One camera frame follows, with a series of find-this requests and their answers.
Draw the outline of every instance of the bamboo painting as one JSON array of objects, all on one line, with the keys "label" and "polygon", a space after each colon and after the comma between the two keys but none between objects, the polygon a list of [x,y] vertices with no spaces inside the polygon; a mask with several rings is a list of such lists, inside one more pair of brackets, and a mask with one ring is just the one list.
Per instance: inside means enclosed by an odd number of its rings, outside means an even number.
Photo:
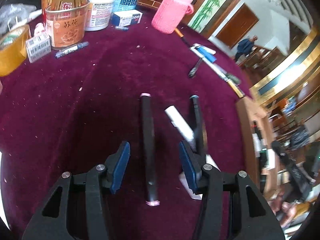
[{"label": "bamboo painting", "polygon": [[189,23],[189,26],[200,32],[204,27],[202,26],[202,23],[204,20],[207,20],[207,22],[212,18],[214,15],[213,9],[215,8],[216,11],[218,8],[221,7],[221,5],[224,3],[225,0],[205,0],[204,3],[201,5],[200,9],[197,11],[197,13],[194,15],[194,17],[191,19],[191,22]]}]

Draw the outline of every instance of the small white box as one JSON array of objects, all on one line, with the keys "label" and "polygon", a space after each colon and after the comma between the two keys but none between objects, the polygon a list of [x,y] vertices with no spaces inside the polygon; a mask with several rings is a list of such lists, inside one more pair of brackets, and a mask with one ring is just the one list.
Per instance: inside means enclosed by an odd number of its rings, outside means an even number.
[{"label": "small white box", "polygon": [[43,32],[26,41],[27,53],[30,63],[34,63],[51,52],[50,36]]},{"label": "small white box", "polygon": [[119,11],[113,13],[111,23],[116,26],[128,26],[140,23],[142,13],[137,10]]}]

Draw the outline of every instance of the orange handle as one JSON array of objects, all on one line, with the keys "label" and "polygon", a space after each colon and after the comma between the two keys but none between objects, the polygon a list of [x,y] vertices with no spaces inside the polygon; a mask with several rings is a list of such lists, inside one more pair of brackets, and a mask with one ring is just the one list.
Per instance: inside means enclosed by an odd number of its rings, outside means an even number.
[{"label": "orange handle", "polygon": [[174,31],[175,31],[175,33],[178,34],[178,36],[179,36],[180,38],[182,38],[182,37],[184,36],[184,35],[181,33],[181,31],[178,30],[178,28],[175,28]]}]

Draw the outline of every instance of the pink cup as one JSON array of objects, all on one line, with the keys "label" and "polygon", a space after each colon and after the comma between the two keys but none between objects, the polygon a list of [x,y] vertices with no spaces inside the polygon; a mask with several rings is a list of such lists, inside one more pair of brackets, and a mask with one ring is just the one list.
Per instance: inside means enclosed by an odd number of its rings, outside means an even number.
[{"label": "pink cup", "polygon": [[173,33],[185,14],[193,13],[192,0],[163,0],[152,19],[152,26],[162,33]]}]

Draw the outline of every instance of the white wall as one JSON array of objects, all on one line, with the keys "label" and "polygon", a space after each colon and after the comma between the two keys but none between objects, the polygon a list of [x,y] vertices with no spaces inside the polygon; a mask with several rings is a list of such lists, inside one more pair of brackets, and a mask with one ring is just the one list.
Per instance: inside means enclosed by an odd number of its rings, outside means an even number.
[{"label": "white wall", "polygon": [[251,38],[254,35],[258,36],[257,45],[274,49],[276,46],[286,56],[290,47],[290,29],[289,20],[287,17],[273,11],[269,7],[269,2],[266,0],[241,0],[236,7],[230,12],[221,25],[215,30],[212,36],[216,36],[225,24],[233,17],[239,8],[246,4],[257,16],[259,21],[255,26],[244,36]]},{"label": "white wall", "polygon": [[283,55],[287,56],[290,49],[290,25],[288,18],[281,14],[271,10],[272,25],[273,25],[273,39],[277,39],[276,46],[282,52]]}]

